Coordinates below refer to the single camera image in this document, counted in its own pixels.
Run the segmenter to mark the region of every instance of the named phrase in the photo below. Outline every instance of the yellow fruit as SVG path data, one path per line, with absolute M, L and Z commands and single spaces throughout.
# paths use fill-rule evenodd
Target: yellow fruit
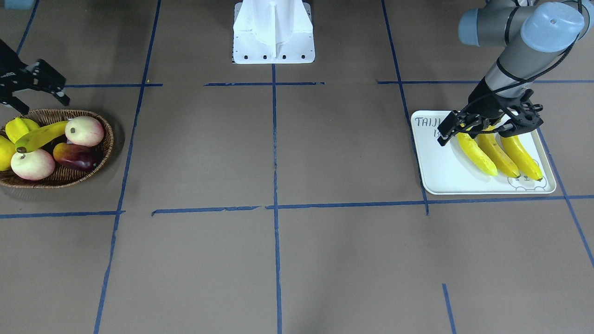
M 29 128 L 29 131 L 33 131 L 40 128 L 39 124 L 35 123 L 35 121 L 32 119 L 22 118 L 22 120 L 23 122 L 25 122 L 25 124 L 27 124 L 27 128 Z
M 35 129 L 39 129 L 39 124 L 35 123 L 32 119 L 20 117 L 16 117 L 12 121 L 6 123 L 6 127 L 4 128 L 6 136 L 13 143 L 16 143 L 22 136 Z
M 516 163 L 527 177 L 540 181 L 542 179 L 542 170 L 528 154 L 518 136 L 513 137 L 502 137 L 501 144 L 503 149 L 509 155 L 509 157 Z
M 495 141 L 495 135 L 480 134 L 476 136 L 476 142 L 483 152 L 491 158 L 491 160 L 497 166 L 503 174 L 506 174 L 510 178 L 517 178 L 520 176 L 520 170 L 518 166 L 510 159 L 509 156 L 501 149 L 499 144 Z
M 460 144 L 462 151 L 464 151 L 464 154 L 466 154 L 470 161 L 472 161 L 480 170 L 491 176 L 497 176 L 497 174 L 499 174 L 495 163 L 479 148 L 474 139 L 466 133 L 458 133 L 456 134 L 456 138 L 458 139 L 458 143 Z
M 10 169 L 10 160 L 16 152 L 14 144 L 5 137 L 0 136 L 0 171 Z
M 56 122 L 25 134 L 14 144 L 17 148 L 17 152 L 33 152 L 53 139 L 63 135 L 66 132 L 67 123 L 68 121 Z

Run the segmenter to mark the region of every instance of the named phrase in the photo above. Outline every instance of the plastic tray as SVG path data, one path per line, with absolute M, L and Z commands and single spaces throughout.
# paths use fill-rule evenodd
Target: plastic tray
M 529 179 L 520 171 L 519 178 L 503 173 L 496 177 L 481 172 L 462 152 L 457 139 L 452 138 L 444 147 L 437 142 L 437 126 L 450 111 L 419 110 L 412 114 L 421 179 L 425 189 L 435 195 L 453 194 L 550 194 L 557 188 L 541 139 L 536 131 L 519 135 L 520 142 L 542 168 L 540 181 Z

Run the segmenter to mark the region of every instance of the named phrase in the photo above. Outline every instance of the brown floor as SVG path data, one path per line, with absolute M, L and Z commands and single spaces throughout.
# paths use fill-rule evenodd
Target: brown floor
M 592 331 L 592 34 L 533 85 L 557 189 L 435 196 L 407 117 L 495 61 L 457 38 L 484 2 L 311 1 L 315 62 L 275 66 L 232 63 L 236 2 L 0 9 L 116 134 L 84 183 L 1 188 L 0 333 Z

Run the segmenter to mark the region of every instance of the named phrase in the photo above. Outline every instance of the wicker basket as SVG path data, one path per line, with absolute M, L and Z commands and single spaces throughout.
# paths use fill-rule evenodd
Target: wicker basket
M 42 127 L 59 121 L 67 121 L 77 116 L 91 116 L 96 118 L 103 125 L 105 131 L 103 140 L 97 145 L 97 149 L 102 151 L 103 159 L 94 170 L 81 172 L 56 163 L 56 169 L 50 176 L 39 181 L 29 181 L 21 179 L 9 169 L 8 171 L 0 172 L 0 184 L 11 188 L 64 188 L 83 182 L 97 173 L 105 165 L 113 150 L 113 130 L 103 117 L 90 111 L 66 109 L 37 109 L 21 117 L 30 118 Z M 4 128 L 5 125 L 0 129 L 0 135 L 6 137 Z

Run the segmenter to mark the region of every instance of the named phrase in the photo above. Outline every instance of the white pedestal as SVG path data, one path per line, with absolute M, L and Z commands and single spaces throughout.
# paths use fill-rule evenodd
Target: white pedestal
M 314 59 L 309 4 L 244 0 L 235 5 L 233 61 L 237 64 L 304 64 Z

